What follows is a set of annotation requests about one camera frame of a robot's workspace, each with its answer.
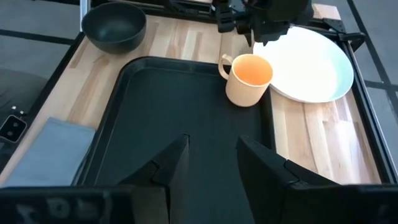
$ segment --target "orange cup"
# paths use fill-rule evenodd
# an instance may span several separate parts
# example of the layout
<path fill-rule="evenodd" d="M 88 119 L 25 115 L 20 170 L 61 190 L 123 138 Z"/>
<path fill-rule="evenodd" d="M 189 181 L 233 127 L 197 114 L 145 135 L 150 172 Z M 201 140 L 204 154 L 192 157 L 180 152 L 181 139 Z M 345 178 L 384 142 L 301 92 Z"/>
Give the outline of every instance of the orange cup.
<path fill-rule="evenodd" d="M 232 65 L 229 74 L 223 68 L 224 60 Z M 224 54 L 218 61 L 218 71 L 227 80 L 225 92 L 228 99 L 238 106 L 255 105 L 272 80 L 270 63 L 253 54 L 243 54 L 235 59 Z"/>

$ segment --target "gray cloth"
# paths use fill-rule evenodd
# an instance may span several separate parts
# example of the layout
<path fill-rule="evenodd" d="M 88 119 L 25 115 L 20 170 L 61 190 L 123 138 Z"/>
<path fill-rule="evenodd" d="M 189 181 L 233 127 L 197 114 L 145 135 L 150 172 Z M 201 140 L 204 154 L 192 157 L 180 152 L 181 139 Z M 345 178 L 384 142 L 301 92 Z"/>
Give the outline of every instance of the gray cloth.
<path fill-rule="evenodd" d="M 71 185 L 95 130 L 49 118 L 3 187 Z"/>
<path fill-rule="evenodd" d="M 12 106 L 29 111 L 46 82 L 38 75 L 0 68 L 0 123 Z"/>

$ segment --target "black metal frame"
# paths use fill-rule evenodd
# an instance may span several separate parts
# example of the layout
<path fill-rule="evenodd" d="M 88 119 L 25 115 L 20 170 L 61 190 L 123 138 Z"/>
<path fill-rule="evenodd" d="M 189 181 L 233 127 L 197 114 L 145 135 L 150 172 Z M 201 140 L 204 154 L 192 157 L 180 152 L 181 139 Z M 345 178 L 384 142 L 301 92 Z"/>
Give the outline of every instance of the black metal frame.
<path fill-rule="evenodd" d="M 71 2 L 71 4 L 76 4 L 76 1 L 73 0 L 44 0 L 44 1 L 55 1 L 67 3 Z M 108 2 L 107 0 L 93 0 L 92 5 L 95 7 L 104 2 Z M 137 0 L 137 2 L 149 3 L 150 1 L 146 0 Z M 159 0 L 152 0 L 151 3 L 154 5 L 142 5 L 139 3 L 134 3 L 139 6 L 146 14 L 153 16 L 163 16 L 163 17 L 173 17 L 176 19 L 186 19 L 198 22 L 207 22 L 207 23 L 216 23 L 216 19 L 214 18 L 211 11 L 211 4 L 202 3 L 202 2 L 191 2 L 191 1 L 176 1 L 180 4 L 183 4 L 185 7 L 189 7 L 193 11 L 197 13 L 195 15 L 186 15 L 186 14 L 174 14 L 168 11 L 165 11 L 162 6 L 159 6 Z M 361 72 L 358 68 L 358 64 L 355 60 L 354 51 L 365 41 L 371 51 L 371 55 L 373 60 L 375 61 L 377 70 L 380 73 L 380 76 L 383 77 L 384 80 L 388 81 L 389 87 L 384 87 L 383 89 L 387 90 L 388 93 L 394 91 L 398 88 L 398 86 L 394 86 L 388 80 L 388 76 L 382 63 L 380 61 L 379 56 L 366 32 L 366 29 L 363 26 L 363 22 L 359 17 L 358 10 L 356 10 L 355 5 L 352 0 L 348 0 L 351 10 L 356 17 L 359 28 L 363 33 L 357 34 L 345 34 L 344 26 L 341 21 L 331 20 L 331 19 L 312 19 L 306 28 L 314 30 L 327 38 L 335 41 L 339 47 L 344 51 L 344 53 L 350 59 L 353 67 L 354 67 L 354 83 L 352 87 L 352 91 L 356 100 L 356 104 L 359 109 L 359 113 L 361 119 L 363 120 L 364 128 L 366 130 L 366 134 L 369 140 L 369 144 L 372 150 L 372 154 L 374 156 L 376 166 L 383 183 L 396 184 L 398 183 L 397 174 L 392 163 L 391 157 L 389 156 L 389 151 L 386 146 L 384 137 L 381 133 L 376 115 L 374 114 L 374 110 L 370 103 L 369 96 L 366 91 L 366 83 L 370 84 L 369 81 L 364 81 L 361 76 Z M 46 84 L 44 90 L 39 96 L 39 99 L 34 103 L 28 117 L 27 124 L 28 127 L 32 124 L 34 118 L 42 107 L 44 101 L 47 99 L 50 94 L 52 88 L 55 86 L 57 80 L 61 76 L 63 70 L 67 66 L 70 61 L 72 55 L 75 53 L 77 47 L 79 46 L 81 40 L 83 39 L 83 34 L 80 33 L 78 37 L 75 39 L 75 43 L 70 47 L 67 54 L 62 59 L 60 65 L 57 67 L 56 71 L 52 75 L 49 82 Z"/>

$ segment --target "floor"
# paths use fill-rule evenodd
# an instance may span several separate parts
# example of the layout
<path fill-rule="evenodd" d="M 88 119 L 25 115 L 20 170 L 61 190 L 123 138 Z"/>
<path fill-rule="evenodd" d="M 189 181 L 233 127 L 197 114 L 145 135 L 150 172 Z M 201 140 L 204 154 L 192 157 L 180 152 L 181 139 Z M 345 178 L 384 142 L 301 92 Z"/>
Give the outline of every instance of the floor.
<path fill-rule="evenodd" d="M 346 0 L 313 0 L 338 7 L 348 32 L 359 28 Z M 396 0 L 354 0 L 369 36 L 382 60 L 388 79 L 398 90 L 398 14 Z M 79 7 L 47 1 L 1 0 L 0 29 L 74 39 L 79 31 Z M 0 71 L 8 69 L 49 78 L 69 48 L 16 37 L 0 36 Z M 356 51 L 365 80 L 382 82 L 366 45 Z M 387 145 L 398 165 L 398 118 L 383 89 L 368 87 Z"/>

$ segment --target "wooden tabletop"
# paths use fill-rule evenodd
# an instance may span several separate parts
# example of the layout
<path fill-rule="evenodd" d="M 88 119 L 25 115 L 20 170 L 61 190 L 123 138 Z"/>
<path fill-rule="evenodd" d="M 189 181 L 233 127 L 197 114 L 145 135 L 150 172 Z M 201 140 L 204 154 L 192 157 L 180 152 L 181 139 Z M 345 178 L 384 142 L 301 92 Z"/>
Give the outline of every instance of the wooden tabletop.
<path fill-rule="evenodd" d="M 340 19 L 334 6 L 314 5 L 315 17 Z M 123 65 L 141 56 L 217 63 L 222 54 L 251 52 L 236 32 L 214 24 L 147 16 L 143 43 L 127 55 L 109 55 L 84 39 L 32 126 L 0 174 L 4 183 L 49 117 L 98 128 Z M 380 183 L 355 99 L 304 104 L 272 91 L 277 153 L 341 184 Z"/>

